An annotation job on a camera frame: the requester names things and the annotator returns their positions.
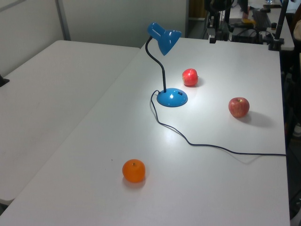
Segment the desk lamp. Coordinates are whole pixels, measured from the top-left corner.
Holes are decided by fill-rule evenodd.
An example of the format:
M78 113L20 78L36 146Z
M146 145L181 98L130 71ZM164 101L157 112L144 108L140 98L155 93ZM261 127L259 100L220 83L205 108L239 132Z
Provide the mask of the desk lamp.
M161 53L165 56L175 45L175 43L179 40L181 36L181 32L165 30L157 23L151 23L147 29L150 38L147 40L145 44L145 50L147 54L157 62L162 68L162 76L163 76L163 90L158 94L157 101L159 104L166 107L179 107L184 105L188 98L186 93L184 93L180 89L176 88L168 88L166 89L166 81L165 81L165 70L163 65L153 57L148 51L148 44L152 40L152 38L158 41L159 49Z
M8 83L9 80L8 79L4 79L2 78L2 76L0 75L0 87L4 86L6 83Z

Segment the red apple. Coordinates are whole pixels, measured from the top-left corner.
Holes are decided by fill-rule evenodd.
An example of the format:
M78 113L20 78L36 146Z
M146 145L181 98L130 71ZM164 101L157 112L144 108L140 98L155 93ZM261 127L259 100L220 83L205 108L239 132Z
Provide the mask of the red apple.
M241 118L244 117L249 109L250 104L247 99L243 97L236 97L230 100L229 102L229 111L235 118Z
M185 86L194 86L198 82L198 73L193 68L187 69L182 74Z

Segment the wall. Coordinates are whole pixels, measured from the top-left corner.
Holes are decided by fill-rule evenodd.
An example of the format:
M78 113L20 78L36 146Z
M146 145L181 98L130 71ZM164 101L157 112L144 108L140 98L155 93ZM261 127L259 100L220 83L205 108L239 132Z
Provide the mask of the wall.
M0 11L2 76L6 76L56 40L63 40L55 0L6 0L7 4L11 2L21 3Z
M141 48L158 22L185 36L187 0L59 0L70 39Z
M25 0L1 0L0 12Z

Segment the orange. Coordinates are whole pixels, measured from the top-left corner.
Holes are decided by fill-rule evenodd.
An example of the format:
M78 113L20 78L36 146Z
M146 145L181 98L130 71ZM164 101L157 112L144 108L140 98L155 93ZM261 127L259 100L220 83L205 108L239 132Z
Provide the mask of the orange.
M122 173L125 179L129 182L140 182L145 176L145 165L138 159L131 159L124 163Z

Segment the table surface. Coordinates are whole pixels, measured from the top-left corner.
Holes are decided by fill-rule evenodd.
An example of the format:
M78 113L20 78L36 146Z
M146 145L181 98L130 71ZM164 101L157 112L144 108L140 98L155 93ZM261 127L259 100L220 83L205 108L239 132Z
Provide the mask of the table surface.
M138 48L57 41L0 88L0 203L9 204L126 68Z
M249 5L254 7L254 8L262 8L264 4L266 4L266 2L263 0L249 0ZM275 4L280 4L279 0L274 0ZM271 23L277 23L279 21L279 15L280 15L280 8L272 8L271 12L268 13L268 17L269 20L271 21ZM240 7L239 5L237 5L234 8L231 8L231 13L230 13L230 18L241 18L242 17L242 12L240 11ZM252 11L250 10L249 13L249 19L252 19ZM267 29L267 31L275 33L276 31L272 31L270 28ZM283 45L281 45L281 50L287 50L287 51L292 51L294 50L294 43L293 43L293 39L291 36L291 32L287 23L287 20L285 18L283 26L282 26L282 30L281 30L281 34L280 34L280 38L284 39L285 42Z
M279 53L265 46L179 39L162 56L167 87L188 102L159 119L189 141L236 152L285 153ZM194 68L196 87L182 83ZM6 226L289 225L285 157L234 155L192 147L160 126L150 96L162 90L160 67L142 48L26 188L0 216ZM250 111L231 116L228 102L245 97ZM137 158L143 182L132 184L122 166Z

